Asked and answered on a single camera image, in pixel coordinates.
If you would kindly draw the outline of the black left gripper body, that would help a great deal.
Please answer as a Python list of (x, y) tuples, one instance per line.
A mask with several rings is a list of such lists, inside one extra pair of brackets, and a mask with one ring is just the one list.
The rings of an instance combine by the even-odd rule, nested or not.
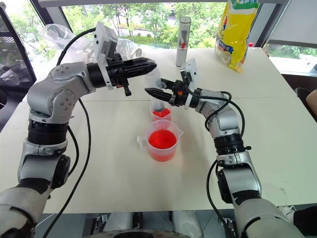
[(125, 96), (131, 96), (129, 83), (126, 76), (124, 61), (119, 53), (115, 53), (112, 59), (106, 59), (106, 67), (112, 86), (123, 88)]

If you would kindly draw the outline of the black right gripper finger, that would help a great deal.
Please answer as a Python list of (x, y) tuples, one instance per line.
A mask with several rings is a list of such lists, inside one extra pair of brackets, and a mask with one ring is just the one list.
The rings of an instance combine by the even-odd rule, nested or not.
[(162, 89), (172, 89), (174, 86), (174, 82), (167, 79), (160, 79)]
[(161, 101), (169, 101), (171, 94), (164, 92), (161, 89), (157, 88), (145, 88), (145, 91), (153, 98)]

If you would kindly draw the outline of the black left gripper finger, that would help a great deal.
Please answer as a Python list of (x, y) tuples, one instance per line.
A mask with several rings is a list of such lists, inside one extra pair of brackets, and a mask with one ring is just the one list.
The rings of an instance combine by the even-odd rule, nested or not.
[(153, 71), (156, 67), (157, 67), (156, 63), (144, 63), (144, 64), (127, 66), (125, 68), (125, 76), (127, 78), (132, 78), (132, 77), (146, 75), (149, 72)]
[(156, 68), (157, 66), (156, 62), (149, 58), (125, 60), (124, 65), (126, 68)]

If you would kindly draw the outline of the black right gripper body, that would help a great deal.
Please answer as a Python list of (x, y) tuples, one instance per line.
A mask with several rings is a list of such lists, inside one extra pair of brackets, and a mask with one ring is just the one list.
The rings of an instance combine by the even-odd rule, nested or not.
[(177, 107), (185, 106), (189, 94), (186, 87), (187, 84), (180, 80), (170, 83), (169, 89), (172, 91), (172, 95), (168, 100), (170, 105)]

